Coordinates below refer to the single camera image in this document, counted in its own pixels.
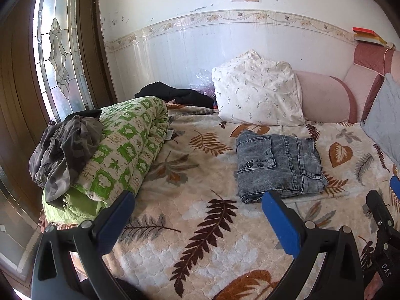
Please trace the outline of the red yellow books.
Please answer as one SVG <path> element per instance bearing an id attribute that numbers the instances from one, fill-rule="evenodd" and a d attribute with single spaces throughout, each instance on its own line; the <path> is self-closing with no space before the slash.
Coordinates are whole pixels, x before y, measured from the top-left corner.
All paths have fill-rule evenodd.
<path id="1" fill-rule="evenodd" d="M 379 34 L 375 31 L 366 29 L 366 28 L 359 28 L 353 27 L 352 31 L 354 32 L 354 39 L 356 41 L 362 41 L 365 43 L 376 44 L 379 46 L 383 46 L 392 50 L 396 50 L 397 47 L 394 43 L 390 43 L 385 41 Z"/>

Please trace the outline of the white patterned pillow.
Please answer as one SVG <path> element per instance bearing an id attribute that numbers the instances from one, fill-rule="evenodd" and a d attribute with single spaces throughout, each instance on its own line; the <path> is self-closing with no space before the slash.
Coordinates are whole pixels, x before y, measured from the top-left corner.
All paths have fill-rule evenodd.
<path id="1" fill-rule="evenodd" d="M 303 92 L 290 64 L 253 49 L 213 68 L 219 117 L 226 122 L 300 126 L 306 122 Z"/>

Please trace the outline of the grey camouflage garment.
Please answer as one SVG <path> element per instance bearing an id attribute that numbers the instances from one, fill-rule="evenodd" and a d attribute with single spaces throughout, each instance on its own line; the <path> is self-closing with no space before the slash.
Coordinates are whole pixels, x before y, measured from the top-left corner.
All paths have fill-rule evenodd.
<path id="1" fill-rule="evenodd" d="M 72 113 L 43 132 L 28 170 L 32 181 L 44 189 L 47 204 L 63 207 L 64 195 L 96 153 L 103 130 L 101 114 L 100 109 Z"/>

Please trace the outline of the light blue grey cushion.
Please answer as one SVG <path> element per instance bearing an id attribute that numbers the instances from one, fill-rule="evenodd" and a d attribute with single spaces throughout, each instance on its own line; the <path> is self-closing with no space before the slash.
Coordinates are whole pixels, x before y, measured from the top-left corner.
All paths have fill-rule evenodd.
<path id="1" fill-rule="evenodd" d="M 399 83 L 387 74 L 376 96 L 367 119 L 364 132 L 375 141 L 390 160 L 399 167 L 400 148 L 400 97 Z"/>

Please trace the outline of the clear plastic bag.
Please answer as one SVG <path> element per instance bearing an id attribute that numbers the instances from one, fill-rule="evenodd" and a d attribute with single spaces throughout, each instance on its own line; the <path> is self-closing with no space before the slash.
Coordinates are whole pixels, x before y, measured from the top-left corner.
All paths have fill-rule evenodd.
<path id="1" fill-rule="evenodd" d="M 200 94 L 206 95 L 213 98 L 215 93 L 214 82 L 212 80 L 212 73 L 205 69 L 200 69 L 195 74 L 194 81 L 190 83 L 190 88 L 199 92 Z"/>

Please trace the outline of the pink cylindrical bolster pillow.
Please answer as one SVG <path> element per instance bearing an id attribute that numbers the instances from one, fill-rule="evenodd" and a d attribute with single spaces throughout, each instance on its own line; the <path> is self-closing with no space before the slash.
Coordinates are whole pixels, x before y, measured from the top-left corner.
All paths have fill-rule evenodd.
<path id="1" fill-rule="evenodd" d="M 339 78 L 295 71 L 302 88 L 302 109 L 308 121 L 356 123 L 358 109 L 350 88 Z"/>

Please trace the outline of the leaf print bed blanket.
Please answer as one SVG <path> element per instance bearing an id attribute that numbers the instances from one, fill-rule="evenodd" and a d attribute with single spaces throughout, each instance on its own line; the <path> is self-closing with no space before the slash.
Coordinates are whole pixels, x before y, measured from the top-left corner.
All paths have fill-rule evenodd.
<path id="1" fill-rule="evenodd" d="M 292 258 L 261 206 L 239 198 L 236 140 L 246 130 L 314 140 L 328 186 L 289 199 L 287 206 L 319 228 L 349 226 L 361 261 L 378 231 L 367 193 L 378 191 L 399 219 L 399 201 L 391 200 L 389 185 L 399 167 L 361 125 L 235 125 L 215 110 L 166 106 L 164 145 L 135 194 L 123 234 L 104 258 L 115 277 L 149 299 L 266 299 L 289 268 Z"/>

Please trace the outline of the grey denim pants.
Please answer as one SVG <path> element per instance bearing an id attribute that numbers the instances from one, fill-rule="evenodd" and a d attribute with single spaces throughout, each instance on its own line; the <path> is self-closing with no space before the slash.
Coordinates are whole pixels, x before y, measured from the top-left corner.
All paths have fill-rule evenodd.
<path id="1" fill-rule="evenodd" d="M 246 130 L 236 139 L 236 155 L 238 194 L 245 204 L 259 203 L 267 192 L 288 199 L 318 194 L 328 187 L 311 138 Z"/>

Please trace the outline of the pink padded headboard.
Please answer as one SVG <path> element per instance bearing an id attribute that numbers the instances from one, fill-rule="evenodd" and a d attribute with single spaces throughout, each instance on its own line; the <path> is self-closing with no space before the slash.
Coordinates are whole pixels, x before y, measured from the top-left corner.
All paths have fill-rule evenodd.
<path id="1" fill-rule="evenodd" d="M 358 43 L 354 50 L 353 65 L 344 78 L 357 107 L 357 122 L 368 117 L 387 74 L 399 82 L 399 50 L 372 43 Z"/>

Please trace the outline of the black garment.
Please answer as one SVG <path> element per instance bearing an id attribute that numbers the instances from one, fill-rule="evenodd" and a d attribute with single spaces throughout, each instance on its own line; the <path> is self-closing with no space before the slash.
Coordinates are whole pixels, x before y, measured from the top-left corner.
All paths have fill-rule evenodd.
<path id="1" fill-rule="evenodd" d="M 211 97 L 192 89 L 170 87 L 162 82 L 148 84 L 135 94 L 135 98 L 149 96 L 157 97 L 166 103 L 175 101 L 176 104 L 184 106 L 214 108 L 214 100 Z"/>

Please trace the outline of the stained glass window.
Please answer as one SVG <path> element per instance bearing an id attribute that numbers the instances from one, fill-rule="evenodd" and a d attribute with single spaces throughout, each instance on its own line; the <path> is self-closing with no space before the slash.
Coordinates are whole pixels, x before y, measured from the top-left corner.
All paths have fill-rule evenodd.
<path id="1" fill-rule="evenodd" d="M 77 0 L 36 0 L 34 63 L 49 118 L 61 122 L 94 107 L 86 80 L 77 28 Z"/>

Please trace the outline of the brown wooden window frame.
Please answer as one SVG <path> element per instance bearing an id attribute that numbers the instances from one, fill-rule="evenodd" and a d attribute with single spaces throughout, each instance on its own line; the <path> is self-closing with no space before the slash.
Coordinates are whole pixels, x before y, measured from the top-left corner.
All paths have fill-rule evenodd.
<path id="1" fill-rule="evenodd" d="M 25 296 L 43 208 L 29 159 L 51 122 L 116 101 L 98 0 L 1 0 L 1 278 Z"/>

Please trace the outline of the green white rolled quilt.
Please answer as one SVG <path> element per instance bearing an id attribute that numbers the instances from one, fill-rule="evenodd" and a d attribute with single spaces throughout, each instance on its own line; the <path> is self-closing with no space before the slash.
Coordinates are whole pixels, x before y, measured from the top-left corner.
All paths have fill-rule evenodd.
<path id="1" fill-rule="evenodd" d="M 164 146 L 170 124 L 166 103 L 154 96 L 104 107 L 100 122 L 103 131 L 98 149 L 62 197 L 61 207 L 44 203 L 48 223 L 94 220 L 124 190 L 138 194 Z"/>

